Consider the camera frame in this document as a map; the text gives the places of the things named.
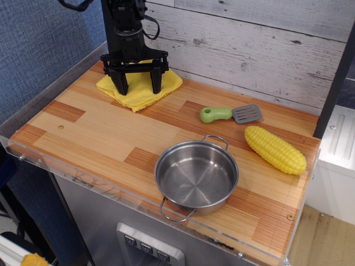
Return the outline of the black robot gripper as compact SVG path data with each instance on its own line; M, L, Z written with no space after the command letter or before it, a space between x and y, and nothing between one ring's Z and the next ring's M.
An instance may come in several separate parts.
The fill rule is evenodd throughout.
M140 71L146 72L151 67L160 67L161 71L150 71L150 78L153 93L158 94L161 91L162 73L169 70L168 53L166 51L149 48L145 44L142 32L132 36L121 36L115 33L108 34L107 45L108 53L100 57L104 64L105 74L108 74L110 69L123 70L129 63L137 64L147 60L148 66ZM126 95L129 86L125 74L111 72L110 77L118 93Z

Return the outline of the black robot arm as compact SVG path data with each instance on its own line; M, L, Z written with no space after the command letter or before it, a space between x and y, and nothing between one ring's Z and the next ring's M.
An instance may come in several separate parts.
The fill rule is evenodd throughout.
M111 77L113 84L121 95L128 93L127 73L149 73L154 94L161 91L163 74L169 70L168 52L149 48L145 44L148 36L143 30L142 20L157 21L145 14L145 1L102 1L108 54L100 60L104 72Z

